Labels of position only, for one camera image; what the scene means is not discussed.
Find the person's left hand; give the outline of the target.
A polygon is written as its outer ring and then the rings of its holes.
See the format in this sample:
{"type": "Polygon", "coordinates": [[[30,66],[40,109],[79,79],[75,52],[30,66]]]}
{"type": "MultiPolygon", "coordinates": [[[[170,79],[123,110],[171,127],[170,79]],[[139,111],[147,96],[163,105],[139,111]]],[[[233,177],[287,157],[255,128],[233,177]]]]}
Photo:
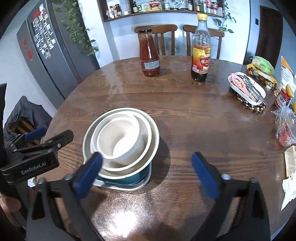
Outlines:
{"type": "Polygon", "coordinates": [[[18,212],[21,208],[21,203],[19,200],[1,194],[1,208],[3,209],[6,217],[14,227],[22,227],[26,230],[26,225],[22,225],[19,221],[16,220],[15,216],[13,215],[14,212],[18,212]]]}

